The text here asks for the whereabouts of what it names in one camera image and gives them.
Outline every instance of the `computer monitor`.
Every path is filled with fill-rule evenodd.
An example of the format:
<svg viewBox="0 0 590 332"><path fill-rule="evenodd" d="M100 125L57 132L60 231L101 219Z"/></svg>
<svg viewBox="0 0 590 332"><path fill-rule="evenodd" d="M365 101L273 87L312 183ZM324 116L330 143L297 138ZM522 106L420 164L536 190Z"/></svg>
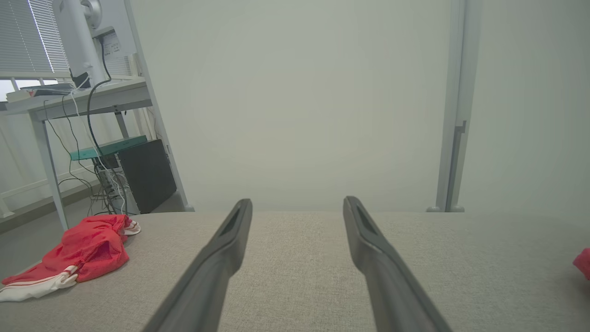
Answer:
<svg viewBox="0 0 590 332"><path fill-rule="evenodd" d="M88 73L92 86L102 82L104 58L137 52L123 0L54 0L53 13L71 74Z"/></svg>

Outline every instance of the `black cable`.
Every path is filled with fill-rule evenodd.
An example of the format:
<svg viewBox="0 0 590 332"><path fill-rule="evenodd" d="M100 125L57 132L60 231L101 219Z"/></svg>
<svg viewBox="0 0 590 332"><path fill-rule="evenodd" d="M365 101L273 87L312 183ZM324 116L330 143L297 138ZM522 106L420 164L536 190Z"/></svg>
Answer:
<svg viewBox="0 0 590 332"><path fill-rule="evenodd" d="M47 123L49 123L49 125L51 126L51 129L53 129L53 133L57 136L57 139L60 140L61 146L64 148L64 150L67 152L67 154L70 156L70 165L68 167L68 173L70 173L70 175L75 178L80 180L80 182L82 182L82 184L84 184L88 190L90 190L90 197L92 197L94 195L94 192L92 191L92 185L90 184L90 182L86 181L86 180L82 180L79 177L75 176L72 173L72 155L70 154L70 152L68 151L68 149L65 147L64 142L61 140L61 137L59 135L57 135L57 131L55 131L55 128L53 127L53 124L51 124L51 121L49 121L49 115L47 115L47 107L45 106L45 103L47 102L47 100L43 100L43 109L45 110L45 118L47 119ZM62 180L61 182L59 182L57 184L57 186L59 187L59 185L65 180ZM92 201L90 202L90 207L88 208L88 211L92 210Z"/></svg>
<svg viewBox="0 0 590 332"><path fill-rule="evenodd" d="M99 154L100 154L100 155L98 156L98 158L100 158L100 157L103 157L103 160L104 160L106 163L108 163L108 161L107 161L107 160L104 158L104 153L103 153L103 151L101 151L101 150L100 150L100 146L99 146L99 143L96 141L96 137L94 137L94 132L92 131L92 124L90 123L90 101L92 100L92 94L94 94L94 91L96 90L96 88L98 88L98 87L99 87L99 86L101 86L102 84L105 84L105 83L108 83L108 82L112 81L111 75L109 74L109 70L108 70L108 68L107 68L107 63L106 63L106 61L104 60L104 41L103 41L103 39L102 39L101 37L99 37L99 42L100 42L100 49L101 49L101 53L102 53L102 57L103 57L104 71L107 73L107 76L109 77L109 79L108 79L108 80L104 80L104 81L102 81L102 82L100 82L100 83L96 84L96 85L95 85L95 86L94 86L94 87L93 87L93 88L90 90L90 94L88 95L88 104L87 104L87 107L86 107L86 109L87 109L87 110L86 110L86 120L88 121L88 128L90 129L90 135L92 136L92 140L94 141L94 144L96 145L96 149L97 149L97 151L98 151L98 152L99 152ZM119 177L118 177L118 176L116 176L116 174L115 174L115 178L116 178L116 179L113 179L113 181L117 181L117 183L118 183L118 185L119 185L119 188L120 188L120 190L122 191L122 194L123 194L123 200L125 201L125 205L124 205L124 207L123 207L123 206L121 206L121 208L122 208L122 209L124 208L124 210L121 210L121 212L122 212L122 213L123 213L123 212L127 212L127 195L125 194L125 188L123 188L123 184L122 184L122 183L121 183L121 181L119 180Z"/></svg>
<svg viewBox="0 0 590 332"><path fill-rule="evenodd" d="M107 206L107 210L109 211L109 214L111 214L111 213L110 213L110 209L109 209L109 205L110 205L110 207L112 207L112 208L113 208L113 214L115 214L115 212L116 212L116 211L115 211L115 209L114 209L114 204L113 204L113 202L110 200L110 194L111 194L111 193L112 193L114 190L113 190L113 191L111 191L110 193L108 193L108 192L107 192L107 189L108 189L108 187L107 187L106 185L104 185L104 184L103 184L103 180L102 180L102 179L100 178L100 176L98 175L98 173L99 173L99 167L98 167L98 165L97 165L96 163L94 163L94 172L96 172L96 174L97 174L97 177L99 178L100 185L101 185L101 186L104 188L104 195L106 196L106 200L107 200L107 203L105 203L105 205Z"/></svg>

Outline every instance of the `white wall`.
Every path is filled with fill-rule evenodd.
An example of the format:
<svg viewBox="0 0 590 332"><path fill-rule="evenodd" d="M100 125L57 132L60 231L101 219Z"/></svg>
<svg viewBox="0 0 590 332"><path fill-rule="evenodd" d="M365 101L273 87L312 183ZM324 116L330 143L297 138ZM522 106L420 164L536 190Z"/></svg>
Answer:
<svg viewBox="0 0 590 332"><path fill-rule="evenodd" d="M131 0L189 203L435 203L449 1Z"/></svg>
<svg viewBox="0 0 590 332"><path fill-rule="evenodd" d="M580 217L590 201L590 2L484 6L459 205Z"/></svg>

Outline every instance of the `gray fabric surface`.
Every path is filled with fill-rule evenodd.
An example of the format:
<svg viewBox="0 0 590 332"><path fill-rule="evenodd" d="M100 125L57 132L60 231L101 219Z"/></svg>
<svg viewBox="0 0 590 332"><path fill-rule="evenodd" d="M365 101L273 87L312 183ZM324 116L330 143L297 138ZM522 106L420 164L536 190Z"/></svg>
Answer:
<svg viewBox="0 0 590 332"><path fill-rule="evenodd" d="M455 332L588 331L590 282L571 264L588 229L559 220L373 213ZM1 331L141 331L225 214L137 216L130 261L40 299L0 303ZM255 212L219 331L374 331L340 213Z"/></svg>

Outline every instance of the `red cloth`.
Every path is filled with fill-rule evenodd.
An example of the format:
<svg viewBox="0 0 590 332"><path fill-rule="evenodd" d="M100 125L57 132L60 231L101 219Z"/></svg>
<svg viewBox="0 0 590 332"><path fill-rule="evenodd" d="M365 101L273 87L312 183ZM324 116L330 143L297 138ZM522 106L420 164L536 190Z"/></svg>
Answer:
<svg viewBox="0 0 590 332"><path fill-rule="evenodd" d="M573 260L573 264L580 270L586 279L590 280L590 248L586 248Z"/></svg>
<svg viewBox="0 0 590 332"><path fill-rule="evenodd" d="M56 276L70 265L78 267L78 282L91 280L121 267L129 260L123 242L124 228L131 223L123 214L84 218L65 231L61 243L48 252L41 263L19 275L2 280L4 285L19 281L37 281Z"/></svg>

